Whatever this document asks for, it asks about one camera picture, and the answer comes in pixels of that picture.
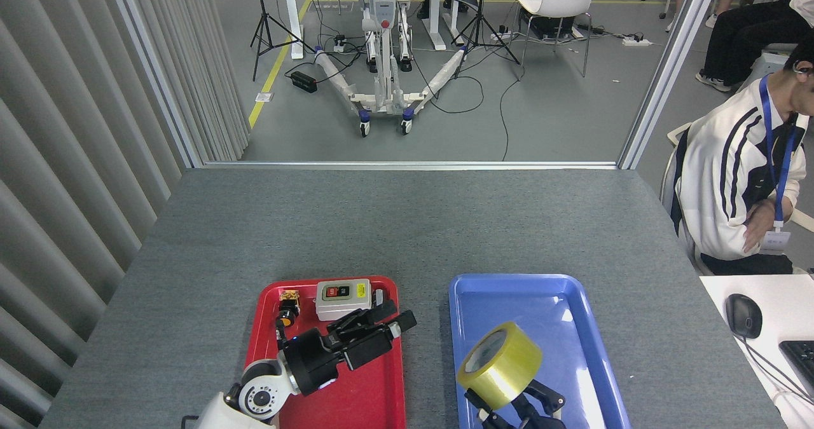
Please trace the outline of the person's hand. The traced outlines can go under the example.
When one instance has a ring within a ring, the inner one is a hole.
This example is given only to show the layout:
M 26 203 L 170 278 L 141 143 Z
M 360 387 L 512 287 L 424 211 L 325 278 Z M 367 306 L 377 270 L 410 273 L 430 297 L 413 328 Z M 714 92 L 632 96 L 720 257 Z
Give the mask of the person's hand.
M 773 229 L 775 221 L 775 202 L 771 198 L 765 198 L 755 203 L 745 219 L 745 232 L 743 234 L 744 253 L 750 252 L 761 243 L 765 234 Z

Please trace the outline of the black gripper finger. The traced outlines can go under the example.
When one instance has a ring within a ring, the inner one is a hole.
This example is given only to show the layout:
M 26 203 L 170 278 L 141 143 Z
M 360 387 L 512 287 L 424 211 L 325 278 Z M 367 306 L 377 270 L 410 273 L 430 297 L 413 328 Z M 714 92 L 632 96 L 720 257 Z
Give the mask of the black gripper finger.
M 464 393 L 466 400 L 477 409 L 477 419 L 483 428 L 512 428 L 507 421 L 497 414 L 472 388 Z
M 374 308 L 358 308 L 328 325 L 328 343 L 361 340 L 381 327 L 381 322 L 396 311 L 397 304 L 394 301 L 385 301 Z
M 398 316 L 392 317 L 389 321 L 381 322 L 381 327 L 374 330 L 372 334 L 351 343 L 347 347 L 361 347 L 364 344 L 390 343 L 393 339 L 399 338 L 405 331 L 416 327 L 416 319 L 411 310 L 406 310 Z
M 512 400 L 512 407 L 520 418 L 518 428 L 565 428 L 557 416 L 564 403 L 563 395 L 538 380 L 531 380 Z

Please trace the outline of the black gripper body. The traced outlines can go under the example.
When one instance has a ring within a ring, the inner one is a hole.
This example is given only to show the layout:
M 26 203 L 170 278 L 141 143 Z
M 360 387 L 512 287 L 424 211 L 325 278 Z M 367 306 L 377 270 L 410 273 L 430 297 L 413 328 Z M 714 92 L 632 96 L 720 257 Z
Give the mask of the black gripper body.
M 337 331 L 322 336 L 311 329 L 287 344 L 282 352 L 293 375 L 297 393 L 310 395 L 338 379 L 337 366 L 345 363 L 354 371 L 392 350 L 389 329 L 366 329 L 351 334 Z

